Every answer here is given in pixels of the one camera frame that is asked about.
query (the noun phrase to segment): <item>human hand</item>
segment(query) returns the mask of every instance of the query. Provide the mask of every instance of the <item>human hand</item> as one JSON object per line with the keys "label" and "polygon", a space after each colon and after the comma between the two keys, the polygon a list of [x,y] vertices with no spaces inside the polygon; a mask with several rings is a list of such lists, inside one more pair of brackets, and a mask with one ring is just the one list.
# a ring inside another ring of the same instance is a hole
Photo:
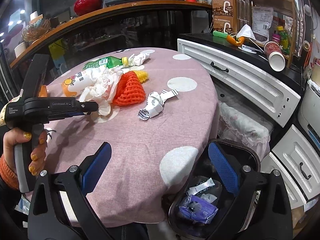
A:
{"label": "human hand", "polygon": [[[8,167],[17,174],[16,164],[14,162],[14,145],[31,140],[31,133],[24,132],[19,128],[13,128],[5,133],[3,137],[3,155]],[[33,176],[39,174],[44,168],[45,149],[47,147],[47,133],[44,130],[39,136],[39,145],[32,151],[32,162],[29,165],[29,171]]]}

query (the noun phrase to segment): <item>white cabinet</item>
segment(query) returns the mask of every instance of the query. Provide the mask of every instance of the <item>white cabinet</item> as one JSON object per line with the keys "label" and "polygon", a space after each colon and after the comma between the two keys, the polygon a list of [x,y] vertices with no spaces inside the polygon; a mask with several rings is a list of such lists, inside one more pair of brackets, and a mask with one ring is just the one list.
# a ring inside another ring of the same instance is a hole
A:
{"label": "white cabinet", "polygon": [[[178,51],[203,65],[210,75],[244,95],[282,127],[295,110],[300,96],[287,85],[242,59],[218,49],[192,41],[178,39]],[[212,67],[228,68],[228,73]]]}
{"label": "white cabinet", "polygon": [[308,199],[320,193],[320,158],[294,125],[272,152],[292,174]]}
{"label": "white cabinet", "polygon": [[278,170],[281,172],[285,187],[287,189],[291,209],[300,207],[307,203],[301,190],[294,182],[290,174],[286,171],[284,166],[273,155],[273,153],[269,153],[269,155],[261,161],[261,172],[270,173],[272,170]]}

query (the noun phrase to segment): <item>black countertop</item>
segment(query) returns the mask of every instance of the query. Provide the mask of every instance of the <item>black countertop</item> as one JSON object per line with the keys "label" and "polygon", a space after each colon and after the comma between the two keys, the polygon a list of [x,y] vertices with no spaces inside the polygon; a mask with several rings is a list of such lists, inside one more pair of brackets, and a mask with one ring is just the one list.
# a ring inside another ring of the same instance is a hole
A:
{"label": "black countertop", "polygon": [[252,65],[255,65],[256,67],[274,76],[276,79],[286,84],[296,93],[300,94],[301,73],[298,73],[297,71],[294,71],[287,67],[280,72],[274,71],[270,67],[269,62],[259,56],[261,55],[264,58],[266,58],[266,56],[260,52],[257,52],[257,54],[253,54],[253,53],[240,50],[236,46],[233,46],[229,42],[227,42],[226,39],[213,36],[211,33],[181,34],[179,35],[179,38],[187,41],[193,41],[199,44],[203,44],[203,45],[221,50],[225,53],[231,54],[246,62],[249,62]]}

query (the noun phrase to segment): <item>red paper cup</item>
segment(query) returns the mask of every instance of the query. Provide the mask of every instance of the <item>red paper cup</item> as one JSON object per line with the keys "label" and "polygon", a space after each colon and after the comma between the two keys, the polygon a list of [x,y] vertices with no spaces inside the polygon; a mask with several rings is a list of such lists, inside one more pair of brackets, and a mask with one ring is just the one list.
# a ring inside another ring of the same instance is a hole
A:
{"label": "red paper cup", "polygon": [[264,53],[266,54],[269,64],[274,71],[282,71],[284,69],[285,60],[278,43],[268,41],[264,45]]}

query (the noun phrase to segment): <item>black handle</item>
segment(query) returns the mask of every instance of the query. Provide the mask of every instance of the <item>black handle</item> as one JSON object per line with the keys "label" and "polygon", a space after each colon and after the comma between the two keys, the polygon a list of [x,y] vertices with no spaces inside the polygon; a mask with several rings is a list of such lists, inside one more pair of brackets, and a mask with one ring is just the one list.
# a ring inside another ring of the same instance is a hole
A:
{"label": "black handle", "polygon": [[302,170],[302,165],[303,165],[303,163],[300,163],[300,171],[301,171],[303,177],[305,179],[309,180],[311,178],[311,175],[309,175],[309,176],[306,175],[306,173]]}
{"label": "black handle", "polygon": [[22,130],[31,132],[31,140],[26,143],[18,143],[14,146],[14,160],[16,164],[19,189],[21,193],[30,192],[36,184],[36,177],[29,171],[32,162],[31,152],[39,144],[39,135],[44,130],[43,124],[25,124]]}
{"label": "black handle", "polygon": [[213,61],[210,63],[210,65],[211,65],[212,67],[214,67],[214,68],[218,69],[218,70],[223,71],[223,72],[227,72],[227,73],[229,72],[229,69],[228,69],[228,68],[226,68],[225,70],[223,70],[223,69],[221,69],[221,68],[219,68],[219,67],[215,66]]}

